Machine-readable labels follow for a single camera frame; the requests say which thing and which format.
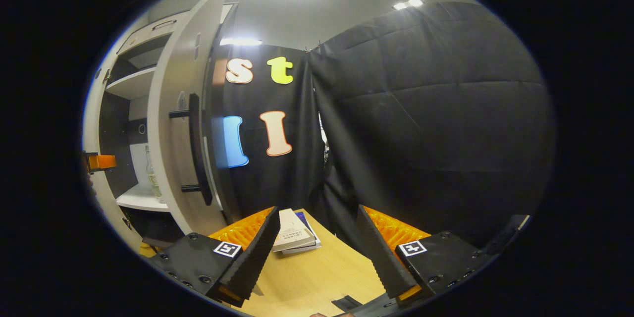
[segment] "glass bottle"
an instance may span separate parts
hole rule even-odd
[[[154,167],[152,166],[152,158],[150,157],[150,146],[145,145],[145,157],[148,160],[148,165],[145,166],[145,171],[148,173],[148,179],[150,180],[150,186],[152,186],[152,192],[156,196],[159,203],[164,204],[165,198],[160,193],[159,183],[157,182],[156,175],[154,175]]]

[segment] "ceiling light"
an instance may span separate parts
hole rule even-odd
[[[222,39],[220,40],[220,46],[224,46],[224,45],[257,46],[261,44],[262,44],[262,41],[260,40],[249,40],[249,39]]]
[[[412,6],[421,6],[423,4],[423,1],[421,1],[421,0],[410,0],[407,3],[409,3]]]

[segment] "orange object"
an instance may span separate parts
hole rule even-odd
[[[271,213],[274,207],[267,208],[249,217],[238,220],[237,222],[220,229],[219,231],[209,234],[209,238],[218,239],[222,242],[234,243],[242,245],[242,249],[246,249],[256,237],[260,227]]]
[[[380,211],[375,211],[374,209],[365,206],[363,206],[363,208],[372,219],[374,226],[376,226],[378,231],[381,233],[381,236],[383,236],[387,246],[390,247],[390,250],[392,250],[392,253],[394,253],[394,256],[396,256],[399,261],[401,261],[401,258],[399,258],[396,254],[397,245],[431,236],[431,234],[427,234],[420,229],[416,229],[415,227],[403,223],[398,219],[392,218],[387,214],[381,213]]]
[[[89,170],[100,170],[117,166],[114,155],[91,155],[88,156]]]

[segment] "black curtain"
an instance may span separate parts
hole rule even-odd
[[[530,53],[486,8],[392,11],[309,63],[330,145],[315,214],[346,243],[360,250],[357,204],[477,247],[533,213],[552,162],[550,100]]]
[[[286,70],[293,76],[290,84],[271,79],[271,66],[266,62],[280,56],[293,64]],[[223,85],[223,115],[242,117],[240,140],[249,158],[247,165],[229,169],[240,212],[247,216],[271,206],[311,211],[311,202],[315,202],[311,196],[323,181],[324,143],[307,54],[277,46],[233,46],[228,60],[233,58],[250,60],[254,76],[247,84],[225,81]],[[292,151],[270,157],[260,114],[274,110],[286,113],[283,127]]]

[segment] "stack of books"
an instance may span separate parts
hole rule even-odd
[[[272,251],[283,254],[305,252],[321,247],[313,227],[301,211],[292,209],[279,211],[279,234],[273,244]]]

